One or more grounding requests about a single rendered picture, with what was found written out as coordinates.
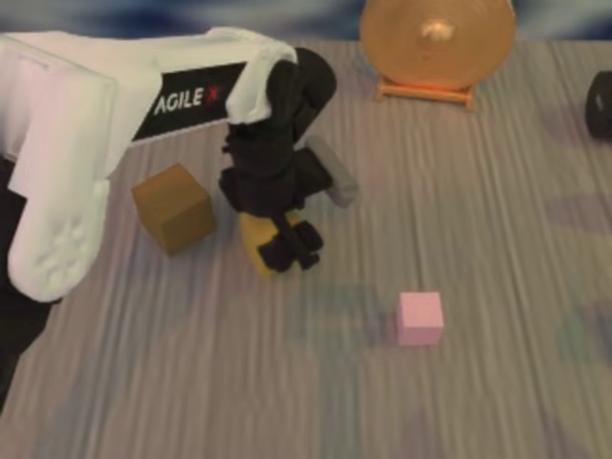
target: brown cube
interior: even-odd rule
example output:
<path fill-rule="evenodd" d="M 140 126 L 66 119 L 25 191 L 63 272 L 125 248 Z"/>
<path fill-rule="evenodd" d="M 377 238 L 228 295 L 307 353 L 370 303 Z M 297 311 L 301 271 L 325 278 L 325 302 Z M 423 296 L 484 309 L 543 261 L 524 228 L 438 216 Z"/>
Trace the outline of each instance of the brown cube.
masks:
<path fill-rule="evenodd" d="M 170 256 L 215 231 L 210 195 L 180 164 L 132 188 L 141 222 Z"/>

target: white robot link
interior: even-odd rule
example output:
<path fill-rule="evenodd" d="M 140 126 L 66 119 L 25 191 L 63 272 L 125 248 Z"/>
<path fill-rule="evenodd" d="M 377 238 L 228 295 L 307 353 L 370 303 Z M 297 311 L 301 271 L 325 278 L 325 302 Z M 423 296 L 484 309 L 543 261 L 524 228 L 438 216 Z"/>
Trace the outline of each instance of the white robot link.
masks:
<path fill-rule="evenodd" d="M 267 82 L 279 62 L 297 64 L 296 49 L 234 28 L 138 40 L 0 35 L 0 288 L 40 303 L 68 294 L 98 255 L 108 178 L 128 147 L 273 118 Z M 346 171 L 329 152 L 319 161 L 330 196 L 348 205 Z"/>

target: pink cube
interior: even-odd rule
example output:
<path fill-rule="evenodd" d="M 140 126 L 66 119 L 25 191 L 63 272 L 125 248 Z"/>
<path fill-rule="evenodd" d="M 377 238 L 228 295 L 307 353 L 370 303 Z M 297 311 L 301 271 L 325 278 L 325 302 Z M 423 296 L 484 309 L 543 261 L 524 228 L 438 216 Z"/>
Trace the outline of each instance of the pink cube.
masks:
<path fill-rule="evenodd" d="M 398 342 L 402 346 L 432 346 L 442 337 L 444 317 L 440 294 L 402 293 L 398 311 Z"/>

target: wooden tabletop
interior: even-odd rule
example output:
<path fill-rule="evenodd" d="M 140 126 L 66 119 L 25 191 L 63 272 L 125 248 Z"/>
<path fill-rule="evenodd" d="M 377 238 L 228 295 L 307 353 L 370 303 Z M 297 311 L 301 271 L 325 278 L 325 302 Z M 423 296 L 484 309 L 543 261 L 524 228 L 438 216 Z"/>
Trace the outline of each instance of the wooden tabletop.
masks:
<path fill-rule="evenodd" d="M 339 78 L 313 133 L 361 184 L 305 210 L 319 266 L 253 271 L 216 186 L 225 126 L 129 151 L 97 264 L 18 371 L 2 459 L 609 459 L 612 146 L 582 106 L 612 43 L 517 44 L 474 114 L 375 103 L 355 43 L 300 45 Z M 130 189 L 177 162 L 219 228 L 166 259 Z M 403 291 L 441 293 L 439 346 L 393 344 Z"/>

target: black label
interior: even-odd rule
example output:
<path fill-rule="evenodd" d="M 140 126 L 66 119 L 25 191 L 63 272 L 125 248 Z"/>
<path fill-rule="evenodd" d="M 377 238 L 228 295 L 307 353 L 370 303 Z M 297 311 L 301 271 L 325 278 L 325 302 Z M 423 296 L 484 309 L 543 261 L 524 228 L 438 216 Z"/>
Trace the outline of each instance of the black label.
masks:
<path fill-rule="evenodd" d="M 246 62 L 163 74 L 162 91 L 134 141 L 228 117 L 226 101 Z"/>

